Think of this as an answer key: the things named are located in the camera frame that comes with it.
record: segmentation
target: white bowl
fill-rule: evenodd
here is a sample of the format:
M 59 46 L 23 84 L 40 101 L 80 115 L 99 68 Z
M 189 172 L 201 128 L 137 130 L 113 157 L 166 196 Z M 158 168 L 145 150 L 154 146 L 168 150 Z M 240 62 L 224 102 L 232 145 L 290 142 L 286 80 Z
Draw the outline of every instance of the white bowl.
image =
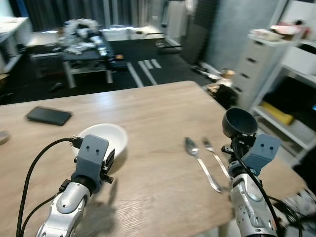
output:
M 111 123 L 101 123 L 94 126 L 91 126 L 81 133 L 78 134 L 78 137 L 84 138 L 86 135 L 91 134 L 101 138 L 104 138 L 109 141 L 109 147 L 105 153 L 105 158 L 108 157 L 109 153 L 115 149 L 114 158 L 118 157 L 122 151 L 127 146 L 127 133 L 126 131 L 115 124 Z M 73 147 L 74 155 L 77 156 L 79 149 Z

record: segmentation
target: silver fork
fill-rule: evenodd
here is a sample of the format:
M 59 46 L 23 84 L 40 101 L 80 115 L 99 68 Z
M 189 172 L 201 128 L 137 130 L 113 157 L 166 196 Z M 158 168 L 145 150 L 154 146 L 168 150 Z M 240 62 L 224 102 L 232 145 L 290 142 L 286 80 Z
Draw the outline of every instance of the silver fork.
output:
M 210 143 L 210 141 L 204 137 L 203 138 L 203 143 L 205 145 L 205 148 L 212 152 L 214 157 L 216 158 L 217 162 L 219 163 L 220 167 L 222 168 L 224 174 L 226 175 L 226 177 L 229 179 L 229 181 L 232 181 L 233 179 L 231 178 L 231 176 L 229 175 L 229 173 L 227 172 L 227 169 L 225 168 L 224 164 L 222 163 L 221 159 L 218 157 L 218 155 L 215 153 L 215 150 L 212 146 L 212 144 Z

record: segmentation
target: silver spoon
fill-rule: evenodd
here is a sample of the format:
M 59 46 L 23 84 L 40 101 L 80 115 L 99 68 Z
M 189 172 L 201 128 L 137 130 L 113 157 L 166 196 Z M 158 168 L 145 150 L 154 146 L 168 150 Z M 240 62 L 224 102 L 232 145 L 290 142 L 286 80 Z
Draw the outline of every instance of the silver spoon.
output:
M 194 156 L 198 160 L 200 166 L 202 167 L 204 173 L 206 174 L 206 176 L 207 176 L 211 186 L 213 187 L 213 189 L 215 189 L 215 191 L 217 191 L 219 193 L 222 193 L 223 192 L 222 187 L 217 183 L 215 178 L 212 175 L 210 175 L 210 173 L 208 172 L 205 164 L 203 163 L 203 161 L 198 156 L 198 147 L 197 147 L 197 145 L 189 137 L 185 138 L 185 147 L 186 147 L 187 152 L 190 155 Z
M 212 144 L 210 143 L 210 141 L 204 137 L 203 138 L 203 142 L 204 142 L 204 145 L 205 145 L 205 148 L 212 152 L 214 157 L 216 158 L 217 162 L 219 163 L 220 167 L 222 168 L 222 171 L 224 172 L 224 174 L 226 175 L 226 177 L 229 179 L 229 181 L 232 181 L 232 178 L 231 176 L 229 175 L 229 173 L 227 172 L 227 169 L 225 168 L 224 164 L 222 163 L 221 159 L 218 157 L 218 155 L 215 153 L 215 150 L 212 146 Z

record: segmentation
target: smartphone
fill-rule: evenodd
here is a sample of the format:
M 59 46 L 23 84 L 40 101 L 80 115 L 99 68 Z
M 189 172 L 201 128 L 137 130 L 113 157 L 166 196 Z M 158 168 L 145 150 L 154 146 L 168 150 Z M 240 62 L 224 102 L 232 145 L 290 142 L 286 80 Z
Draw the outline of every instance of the smartphone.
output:
M 67 111 L 37 106 L 26 115 L 26 118 L 30 121 L 63 126 L 71 116 L 72 114 Z

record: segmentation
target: cord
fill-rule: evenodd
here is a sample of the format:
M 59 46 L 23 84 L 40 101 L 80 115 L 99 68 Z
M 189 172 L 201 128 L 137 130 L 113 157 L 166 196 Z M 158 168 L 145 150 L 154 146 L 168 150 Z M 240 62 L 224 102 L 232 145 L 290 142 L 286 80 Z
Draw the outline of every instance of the cord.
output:
M 266 194 L 266 192 L 264 191 L 264 189 L 262 188 L 261 184 L 259 183 L 259 181 L 255 178 L 255 176 L 253 175 L 253 173 L 250 171 L 250 169 L 245 165 L 245 163 L 242 161 L 242 159 L 239 156 L 239 147 L 238 147 L 238 139 L 240 136 L 234 137 L 232 139 L 232 149 L 234 151 L 234 155 L 235 158 L 239 161 L 239 163 L 241 164 L 241 166 L 245 169 L 245 171 L 247 172 L 247 174 L 250 176 L 250 178 L 253 180 L 253 182 L 257 185 L 258 189 L 260 190 L 260 192 L 262 193 L 263 198 L 265 199 L 268 208 L 272 214 L 273 220 L 276 224 L 276 234 L 279 236 L 279 231 L 281 230 L 281 226 L 277 220 L 277 215 L 272 207 L 272 204 Z
M 44 206 L 46 203 L 52 201 L 58 194 L 60 194 L 60 192 L 56 193 L 55 195 L 51 196 L 49 199 L 43 201 L 41 204 L 39 204 L 37 207 L 35 207 L 31 212 L 30 214 L 28 215 L 28 217 L 25 219 L 24 223 L 23 223 L 23 226 L 22 226 L 22 230 L 21 230 L 21 234 L 20 236 L 23 237 L 24 235 L 24 230 L 26 228 L 26 225 L 29 221 L 29 219 L 31 218 L 31 216 L 38 210 L 40 209 L 42 206 Z
M 297 228 L 298 228 L 298 235 L 299 235 L 299 237 L 302 237 L 303 236 L 303 227 L 302 227 L 302 223 L 300 223 L 300 218 L 298 217 L 296 212 L 289 205 L 284 203 L 283 201 L 281 201 L 275 197 L 271 197 L 271 196 L 268 196 L 268 198 L 271 200 L 274 200 L 282 205 L 282 207 L 287 211 L 287 213 L 285 215 L 286 215 L 286 218 L 288 219 L 290 225 L 293 225 L 295 223 Z M 292 216 L 294 221 L 291 221 L 289 219 L 289 216 Z
M 36 165 L 36 163 L 38 162 L 38 160 L 40 159 L 40 157 L 52 146 L 60 143 L 60 142 L 65 142 L 65 141 L 69 141 L 69 142 L 73 142 L 74 138 L 62 138 L 59 139 L 57 141 L 54 141 L 52 143 L 50 143 L 48 146 L 46 146 L 34 159 L 34 161 L 32 162 L 29 171 L 26 175 L 25 178 L 25 183 L 24 183 L 24 188 L 23 188 L 23 193 L 22 193 L 22 198 L 21 198 L 21 204 L 20 204 L 20 209 L 19 209 L 19 216 L 18 216 L 18 222 L 17 222 L 17 227 L 16 227 L 16 237 L 21 237 L 21 226 L 22 226 L 22 218 L 23 218 L 23 210 L 24 210 L 24 205 L 25 205 L 25 200 L 26 200 L 26 194 L 28 191 L 28 187 L 29 187 L 29 181 L 30 181 L 30 177 L 32 174 L 32 171 Z

